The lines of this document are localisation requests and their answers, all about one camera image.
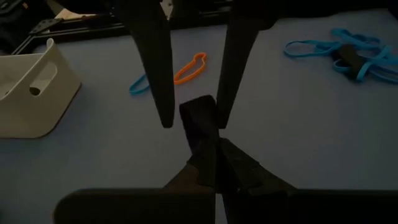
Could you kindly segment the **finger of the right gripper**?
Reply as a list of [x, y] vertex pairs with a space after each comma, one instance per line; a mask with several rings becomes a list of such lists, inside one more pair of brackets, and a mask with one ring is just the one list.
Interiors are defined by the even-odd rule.
[[219, 128], [227, 126], [249, 54], [259, 31], [270, 29], [273, 25], [273, 19], [230, 19], [216, 96]]
[[120, 2], [120, 20], [139, 50], [152, 96], [165, 128], [174, 123], [174, 72], [169, 22], [159, 2]]

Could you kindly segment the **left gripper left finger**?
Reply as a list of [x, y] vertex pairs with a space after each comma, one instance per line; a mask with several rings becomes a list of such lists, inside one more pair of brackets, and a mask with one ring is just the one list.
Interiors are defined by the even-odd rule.
[[162, 188], [81, 189], [62, 198], [54, 224], [215, 224], [216, 145], [202, 141]]

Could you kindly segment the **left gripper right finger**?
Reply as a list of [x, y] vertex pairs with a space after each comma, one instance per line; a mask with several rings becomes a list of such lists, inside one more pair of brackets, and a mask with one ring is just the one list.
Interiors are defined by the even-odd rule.
[[398, 190], [298, 189], [226, 138], [218, 159], [228, 224], [398, 224]]

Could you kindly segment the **orange rubber band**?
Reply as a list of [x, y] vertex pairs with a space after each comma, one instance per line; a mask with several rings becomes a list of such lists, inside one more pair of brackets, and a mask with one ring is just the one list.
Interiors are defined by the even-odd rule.
[[[199, 76], [206, 68], [206, 58], [207, 55], [204, 52], [195, 54], [193, 59], [174, 75], [174, 84], [181, 85]], [[193, 73], [183, 76], [183, 74], [193, 68], [197, 62], [200, 62], [200, 66]]]

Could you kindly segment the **wide black rubber band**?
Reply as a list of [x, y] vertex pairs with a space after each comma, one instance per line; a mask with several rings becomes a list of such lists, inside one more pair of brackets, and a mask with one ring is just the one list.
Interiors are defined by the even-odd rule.
[[[357, 51], [356, 51], [354, 45], [350, 45], [350, 44], [342, 45], [338, 50], [334, 51], [331, 54], [331, 57], [333, 59], [333, 62], [338, 60], [339, 58], [351, 60], [352, 62], [360, 64], [361, 69], [363, 68], [363, 66], [366, 62], [365, 59], [363, 59], [361, 56], [359, 56], [357, 54]], [[358, 73], [343, 73], [343, 74], [349, 80], [352, 80], [352, 81], [355, 80], [355, 81], [359, 82], [360, 80], [362, 80], [360, 71]]]
[[204, 95], [182, 103], [180, 117], [192, 152], [188, 163], [198, 169], [197, 183], [207, 187], [216, 185], [217, 146], [219, 129], [216, 101]]

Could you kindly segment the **blue table mat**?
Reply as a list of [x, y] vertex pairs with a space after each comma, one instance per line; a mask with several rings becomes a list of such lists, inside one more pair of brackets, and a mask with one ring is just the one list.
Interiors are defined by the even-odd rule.
[[[277, 21], [257, 36], [221, 135], [298, 188], [398, 189], [398, 85], [353, 83], [328, 57], [283, 53], [334, 28], [398, 54], [398, 20], [385, 9]], [[131, 37], [58, 47], [82, 86], [48, 135], [0, 139], [0, 224], [51, 224], [78, 189], [162, 187], [191, 154], [179, 116], [165, 129], [150, 93], [129, 94], [143, 74]]]

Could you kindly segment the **white plastic basket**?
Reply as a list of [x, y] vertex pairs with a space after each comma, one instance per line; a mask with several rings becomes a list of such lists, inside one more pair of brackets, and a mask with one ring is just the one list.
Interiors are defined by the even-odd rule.
[[0, 138], [39, 138], [58, 124], [81, 81], [52, 38], [45, 52], [0, 56]]

